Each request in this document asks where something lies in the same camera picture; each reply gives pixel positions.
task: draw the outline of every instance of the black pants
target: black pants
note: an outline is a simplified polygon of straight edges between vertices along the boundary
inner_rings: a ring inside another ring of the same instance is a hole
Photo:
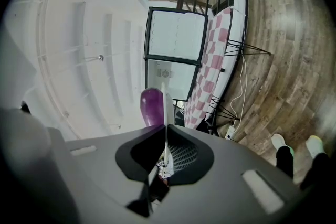
[[[293,156],[289,147],[282,146],[279,148],[277,155],[277,167],[289,177],[293,178]],[[310,185],[323,180],[331,170],[331,161],[326,153],[320,153],[313,160],[313,164],[301,183],[300,188],[306,189]]]

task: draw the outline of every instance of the purple balloon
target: purple balloon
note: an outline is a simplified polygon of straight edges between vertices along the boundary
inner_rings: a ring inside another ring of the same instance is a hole
[[[146,126],[164,124],[163,93],[157,88],[148,88],[141,93],[140,109]]]

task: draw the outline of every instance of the white slot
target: white slot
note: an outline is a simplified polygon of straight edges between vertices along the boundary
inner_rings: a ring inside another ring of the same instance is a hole
[[[225,135],[225,139],[231,140],[234,139],[234,132],[236,131],[236,128],[234,128],[232,125],[230,125],[229,129],[227,130],[227,133]]]
[[[267,214],[273,214],[284,206],[284,201],[268,186],[254,170],[248,170],[242,175],[255,198]]]
[[[95,146],[88,146],[88,147],[79,148],[77,150],[72,150],[70,152],[72,156],[79,156],[79,155],[90,153],[96,150],[97,148]]]

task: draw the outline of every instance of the mesh grille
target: mesh grille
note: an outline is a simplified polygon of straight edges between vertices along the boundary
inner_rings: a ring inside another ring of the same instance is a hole
[[[173,156],[174,172],[183,170],[197,158],[198,150],[194,145],[169,146]]]
[[[168,77],[169,77],[169,72],[168,72],[167,70],[163,70],[163,71],[162,71],[162,76],[163,76],[164,78],[168,78]]]

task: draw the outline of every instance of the white shoe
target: white shoe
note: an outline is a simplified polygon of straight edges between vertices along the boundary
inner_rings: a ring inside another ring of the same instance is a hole
[[[311,135],[306,141],[307,149],[311,157],[314,159],[318,154],[324,153],[323,142],[321,138],[316,135]]]
[[[279,150],[279,148],[281,148],[282,146],[287,146],[285,143],[285,139],[281,134],[274,134],[271,140],[276,150]],[[292,156],[294,156],[294,150],[290,146],[287,146],[287,147],[289,147]]]

